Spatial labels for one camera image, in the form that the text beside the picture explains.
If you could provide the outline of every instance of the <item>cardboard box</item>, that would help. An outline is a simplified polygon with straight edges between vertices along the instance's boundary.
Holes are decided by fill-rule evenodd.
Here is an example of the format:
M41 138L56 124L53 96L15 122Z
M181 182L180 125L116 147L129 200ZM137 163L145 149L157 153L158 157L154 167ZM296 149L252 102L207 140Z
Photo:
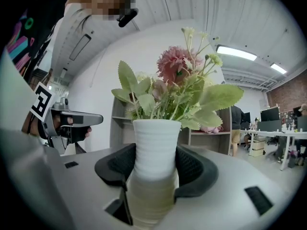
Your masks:
M251 155L253 156L253 157L258 157L258 156L260 156L260 155L263 155L263 151L264 151L264 149L262 148L262 149L259 149L259 150L252 150L251 151Z
M254 140L253 150L264 149L264 145L265 145L265 141Z

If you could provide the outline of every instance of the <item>vase holder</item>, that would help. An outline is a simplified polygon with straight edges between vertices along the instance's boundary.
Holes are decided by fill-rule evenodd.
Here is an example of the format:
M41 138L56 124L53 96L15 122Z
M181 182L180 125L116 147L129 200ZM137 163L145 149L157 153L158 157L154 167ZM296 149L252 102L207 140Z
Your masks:
M129 225L133 225L133 222L126 191L135 157L136 144L133 143L100 159L95 164L95 172L107 185L122 188L120 198L114 200L106 208L106 212ZM175 203L181 197L201 196L218 178L218 169L211 160L180 145L176 147L175 162L179 177L179 188L174 193Z

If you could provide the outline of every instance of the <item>pink flower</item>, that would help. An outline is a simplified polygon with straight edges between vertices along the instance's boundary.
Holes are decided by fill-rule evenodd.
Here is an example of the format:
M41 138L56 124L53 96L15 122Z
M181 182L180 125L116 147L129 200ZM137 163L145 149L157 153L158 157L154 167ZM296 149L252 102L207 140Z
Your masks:
M185 64L184 58L192 62L187 49L183 49L180 46L169 47L157 61L159 77L163 77L163 81L168 81L168 84L172 84L172 82L180 84L188 75L187 71L191 73L191 70ZM195 65L199 65L201 62L201 59L196 58Z

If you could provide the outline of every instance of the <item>human hand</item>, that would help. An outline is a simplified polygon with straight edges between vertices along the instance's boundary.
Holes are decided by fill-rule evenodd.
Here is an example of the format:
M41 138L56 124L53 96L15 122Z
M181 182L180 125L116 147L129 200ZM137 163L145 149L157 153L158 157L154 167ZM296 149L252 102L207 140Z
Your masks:
M72 118L72 117L67 117L67 122L68 122L68 124L70 124L70 125L73 124L73 118ZM60 125L61 125L61 118L60 118L59 115L55 115L55 116L53 117L53 126L54 126L54 128L57 130L57 129L60 127ZM85 137L89 137L91 131L92 131L92 128L89 127L89 128L87 129L87 133L85 134Z

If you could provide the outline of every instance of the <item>wooden shelf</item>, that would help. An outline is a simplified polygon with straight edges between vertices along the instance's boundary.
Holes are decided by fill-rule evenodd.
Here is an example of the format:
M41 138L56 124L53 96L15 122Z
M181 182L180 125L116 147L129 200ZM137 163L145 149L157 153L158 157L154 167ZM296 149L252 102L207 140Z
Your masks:
M123 119L123 120L131 120L131 118L128 117L117 117L117 116L112 116L114 119Z
M114 98L110 127L111 148L116 148L126 143L135 143L133 124L130 118L125 117L127 110L131 108L133 108L131 104ZM216 113L223 121L223 132L207 134L202 131L184 128L179 133L178 144L197 146L228 155L231 145L231 109L219 110Z
M205 133L203 131L197 131L193 130L191 131L191 135L196 135L196 136L217 136L217 135L230 135L230 132L219 132L219 133Z

